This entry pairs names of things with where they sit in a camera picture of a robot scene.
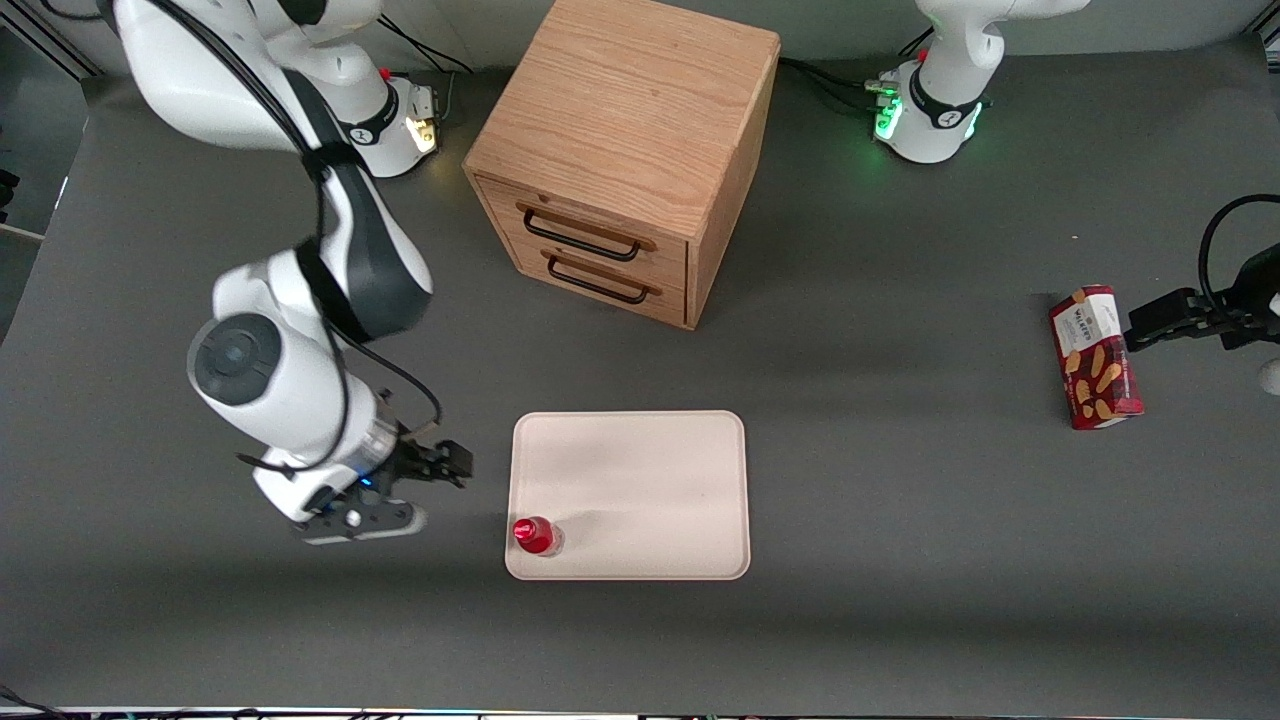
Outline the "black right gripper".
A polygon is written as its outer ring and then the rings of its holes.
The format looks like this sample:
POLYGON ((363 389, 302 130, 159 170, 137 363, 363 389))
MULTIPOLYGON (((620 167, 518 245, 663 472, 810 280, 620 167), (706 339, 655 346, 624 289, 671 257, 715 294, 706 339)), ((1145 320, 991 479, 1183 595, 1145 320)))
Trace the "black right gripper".
POLYGON ((392 492, 399 480, 447 483, 465 489, 467 474, 472 473, 474 455, 462 445, 452 439, 424 445, 410 436, 404 424, 398 424, 390 455, 374 470, 374 491, 392 492))

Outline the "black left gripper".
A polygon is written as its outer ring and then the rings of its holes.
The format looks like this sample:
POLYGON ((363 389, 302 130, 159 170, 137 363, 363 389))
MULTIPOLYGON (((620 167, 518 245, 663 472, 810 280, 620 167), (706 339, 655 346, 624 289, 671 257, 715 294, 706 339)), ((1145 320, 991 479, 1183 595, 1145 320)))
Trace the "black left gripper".
POLYGON ((1126 350, 1140 352, 1172 340, 1220 336, 1225 351, 1252 343, 1279 345, 1279 245, 1249 258, 1234 283, 1216 291, 1222 314, 1231 320, 1222 333, 1212 304, 1193 288, 1179 288, 1129 311, 1126 350))

